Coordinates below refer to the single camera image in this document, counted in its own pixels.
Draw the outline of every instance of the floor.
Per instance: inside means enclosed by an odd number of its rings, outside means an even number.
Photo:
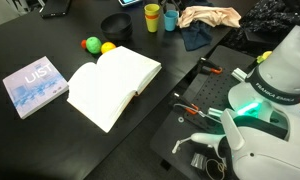
[[[18,18],[17,12],[0,0],[0,25]],[[187,83],[178,86],[185,90]],[[154,109],[131,134],[97,166],[86,180],[186,180],[183,174],[173,167],[161,166],[162,159],[150,149],[150,140],[160,127],[171,107],[169,98],[161,102],[161,108]]]

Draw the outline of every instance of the yellow cup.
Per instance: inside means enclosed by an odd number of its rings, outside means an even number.
[[[159,14],[160,6],[158,4],[148,4],[144,7],[144,13],[148,16]]]
[[[147,23],[148,31],[149,32],[157,32],[160,16],[158,16],[155,19],[149,19],[146,16],[145,16],[145,18],[146,18],[146,23]]]

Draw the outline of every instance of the peach cloth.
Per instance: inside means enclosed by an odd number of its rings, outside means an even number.
[[[223,24],[231,27],[240,27],[240,14],[233,8],[219,8],[208,6],[187,7],[178,19],[180,28],[190,26],[192,21],[203,21],[212,27]]]

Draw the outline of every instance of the black table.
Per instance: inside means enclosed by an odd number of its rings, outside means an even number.
[[[245,14],[256,2],[218,0],[215,6],[233,6]],[[64,93],[26,120],[21,120],[2,79],[34,60],[47,56],[69,80],[86,62],[95,62],[80,47],[90,36],[107,41],[101,21],[116,12],[132,16],[134,32],[129,41],[116,42],[162,63],[163,69],[135,98],[109,133],[66,102]],[[122,8],[116,0],[73,0],[69,14],[42,19],[32,12],[0,26],[0,177],[83,179],[95,168],[181,81],[201,56],[206,56],[230,30],[212,29],[213,41],[187,52],[178,31],[165,32],[160,19],[157,33],[148,33],[143,4]]]
[[[207,113],[208,108],[212,107],[219,110],[224,110],[224,108],[228,105],[224,106],[221,109],[218,105],[219,102],[227,101],[227,92],[228,87],[230,88],[231,84],[239,83],[234,77],[231,77],[229,73],[232,72],[235,68],[239,67],[242,70],[245,70],[249,64],[254,60],[253,57],[250,57],[246,54],[231,50],[224,46],[218,46],[215,51],[210,56],[209,60],[223,67],[223,73],[227,73],[224,76],[227,76],[228,82],[222,82],[220,79],[215,82],[211,82],[212,79],[210,77],[209,82],[207,82],[209,76],[204,74],[198,74],[195,79],[192,81],[188,89],[185,91],[183,96],[196,104],[202,112]],[[220,83],[224,88],[215,89],[215,91],[210,90],[210,85],[214,85],[215,83]],[[202,90],[209,89],[209,96],[203,96]],[[180,113],[178,111],[171,111],[165,121],[162,123],[156,134],[151,140],[151,148],[159,154],[165,161],[170,163],[176,169],[184,173],[189,179],[202,179],[207,178],[205,173],[200,172],[198,169],[192,167],[191,161],[195,153],[202,154],[204,156],[208,156],[209,158],[213,158],[219,160],[214,153],[212,148],[208,148],[206,145],[194,143],[192,141],[185,142],[181,144],[180,150],[177,151],[176,154],[172,154],[172,149],[174,148],[177,140],[185,139],[191,136],[193,133],[197,132],[206,132],[206,133],[215,133],[219,134],[218,131],[210,130],[210,132],[205,128],[205,126],[199,126],[200,124],[195,123],[195,121],[207,121],[199,116],[192,121],[192,116],[188,116],[187,113]],[[184,118],[184,122],[180,123],[178,118]]]

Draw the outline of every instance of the yellow ball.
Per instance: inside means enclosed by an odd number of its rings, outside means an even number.
[[[114,48],[116,48],[116,45],[114,45],[112,42],[105,42],[101,46],[101,53],[104,54]]]

